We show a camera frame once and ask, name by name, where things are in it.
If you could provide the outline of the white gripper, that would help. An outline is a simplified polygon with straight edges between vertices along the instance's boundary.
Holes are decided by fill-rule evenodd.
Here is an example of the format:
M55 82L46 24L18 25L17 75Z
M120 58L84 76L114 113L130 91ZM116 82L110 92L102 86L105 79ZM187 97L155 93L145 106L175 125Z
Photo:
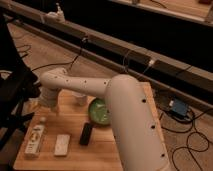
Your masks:
M58 104L58 95L60 91L58 89L49 89L43 87L41 89L41 94L38 98L38 102L40 105L48 108L52 108L51 111L56 115L60 114L60 108Z

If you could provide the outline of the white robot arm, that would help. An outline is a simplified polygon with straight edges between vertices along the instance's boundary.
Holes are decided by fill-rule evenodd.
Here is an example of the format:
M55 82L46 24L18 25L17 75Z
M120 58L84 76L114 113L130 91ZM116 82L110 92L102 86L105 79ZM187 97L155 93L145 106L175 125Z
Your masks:
M171 171L145 90L136 78L126 74L110 79L70 77L57 68L43 73L40 81L39 103L49 108L57 105L63 89L105 101L123 171Z

